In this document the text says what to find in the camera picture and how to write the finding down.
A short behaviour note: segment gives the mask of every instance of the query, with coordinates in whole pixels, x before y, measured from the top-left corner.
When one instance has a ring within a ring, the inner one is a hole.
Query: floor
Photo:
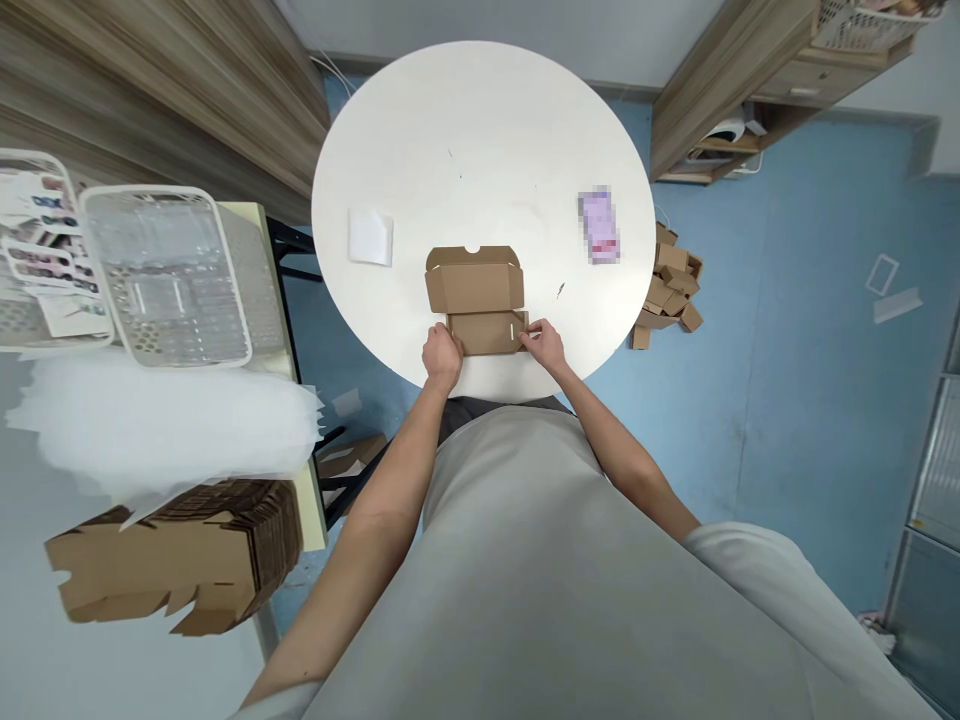
[[[327,90],[336,112],[343,88]],[[611,106],[646,162],[651,108]],[[705,324],[624,345],[587,379],[702,522],[784,533],[852,611],[885,596],[960,300],[960,183],[907,181],[910,144],[902,127],[813,123],[756,176],[654,185],[661,219],[704,258]],[[864,283],[879,253],[900,262],[891,293],[918,286],[924,304],[875,325]],[[324,398],[359,388],[351,434],[392,436],[417,389],[323,285],[286,282],[304,381]],[[281,631],[325,558],[305,554],[274,597]]]

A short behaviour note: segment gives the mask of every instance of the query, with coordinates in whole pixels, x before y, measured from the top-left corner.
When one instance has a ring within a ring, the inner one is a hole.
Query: stack of flattened boxes
[[[657,259],[650,290],[633,328],[630,347],[650,348],[650,331],[680,323],[687,332],[703,324],[691,299],[700,291],[703,260],[677,247],[677,234],[657,223]]]

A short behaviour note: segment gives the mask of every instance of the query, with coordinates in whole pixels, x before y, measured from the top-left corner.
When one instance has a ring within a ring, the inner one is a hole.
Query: white plastic basket
[[[70,176],[63,164],[52,155],[32,150],[0,149],[0,173],[12,173],[17,169],[62,178],[64,200],[77,207]],[[8,232],[10,229],[4,228],[0,234]],[[95,281],[102,288],[104,278],[96,263],[92,263],[91,269]],[[23,291],[26,284],[14,276],[6,258],[0,257],[0,352],[50,355],[104,347],[113,342],[115,333],[112,324],[108,334],[52,337],[39,302]]]
[[[120,337],[138,363],[239,367],[255,351],[282,347],[259,230],[203,190],[94,188],[81,211]]]
[[[940,19],[934,15],[898,15],[859,7],[858,0],[820,0],[813,46],[827,50],[880,53]]]

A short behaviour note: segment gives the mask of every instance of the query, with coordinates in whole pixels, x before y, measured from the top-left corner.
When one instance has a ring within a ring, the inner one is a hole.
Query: pile of cardboard pieces
[[[438,247],[427,255],[430,310],[446,313],[447,329],[463,354],[502,355],[523,351],[527,329],[523,270],[513,248]]]
[[[637,318],[630,347],[647,350],[650,331],[680,323],[687,332],[703,324],[691,299],[700,290],[703,260],[677,247],[677,234],[657,223],[657,259],[650,278],[650,290]]]
[[[257,612],[297,564],[303,540],[293,483],[200,485],[121,531],[117,506],[46,542],[74,622],[193,609],[171,631],[216,635]]]

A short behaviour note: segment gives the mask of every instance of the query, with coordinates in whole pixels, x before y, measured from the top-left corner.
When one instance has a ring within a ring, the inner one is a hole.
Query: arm
[[[324,680],[410,549],[437,455],[440,417],[463,350],[442,323],[423,346],[427,382],[353,504],[327,566],[243,706]]]
[[[521,342],[570,400],[610,482],[664,532],[682,543],[700,523],[674,494],[650,454],[567,365],[563,341],[554,327],[546,320],[538,320],[528,329],[539,332],[539,336],[521,333]]]

